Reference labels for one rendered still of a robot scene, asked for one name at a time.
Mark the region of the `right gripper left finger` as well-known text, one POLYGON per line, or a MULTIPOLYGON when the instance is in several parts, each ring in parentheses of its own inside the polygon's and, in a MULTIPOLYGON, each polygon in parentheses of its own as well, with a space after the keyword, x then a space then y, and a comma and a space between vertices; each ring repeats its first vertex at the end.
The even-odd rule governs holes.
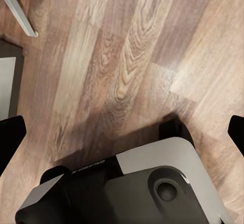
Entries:
POLYGON ((0 176, 26 135, 21 115, 0 121, 0 176))

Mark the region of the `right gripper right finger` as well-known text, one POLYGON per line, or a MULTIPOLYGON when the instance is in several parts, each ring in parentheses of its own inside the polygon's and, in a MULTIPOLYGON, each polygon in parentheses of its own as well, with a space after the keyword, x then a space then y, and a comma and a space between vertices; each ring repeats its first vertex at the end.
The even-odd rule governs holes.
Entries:
POLYGON ((244 156, 244 117, 232 115, 228 134, 244 156))

